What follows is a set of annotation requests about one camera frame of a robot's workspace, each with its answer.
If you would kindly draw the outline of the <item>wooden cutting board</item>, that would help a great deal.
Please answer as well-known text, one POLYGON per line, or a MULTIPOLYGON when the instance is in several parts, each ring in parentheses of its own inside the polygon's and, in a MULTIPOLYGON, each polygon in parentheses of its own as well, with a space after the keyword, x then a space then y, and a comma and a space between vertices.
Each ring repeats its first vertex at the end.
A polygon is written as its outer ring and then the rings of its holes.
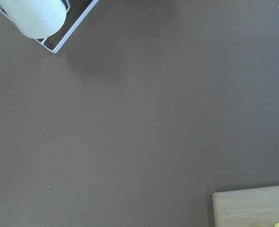
POLYGON ((212 195, 215 226, 273 227, 279 223, 279 186, 212 195))

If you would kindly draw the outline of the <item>white plastic cup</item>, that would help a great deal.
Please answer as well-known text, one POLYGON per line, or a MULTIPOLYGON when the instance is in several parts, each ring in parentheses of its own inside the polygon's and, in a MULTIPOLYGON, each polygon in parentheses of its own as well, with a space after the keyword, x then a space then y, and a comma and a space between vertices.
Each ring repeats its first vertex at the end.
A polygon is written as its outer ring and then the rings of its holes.
POLYGON ((66 20, 61 0, 0 0, 0 5, 19 31, 32 39, 52 36, 66 20))

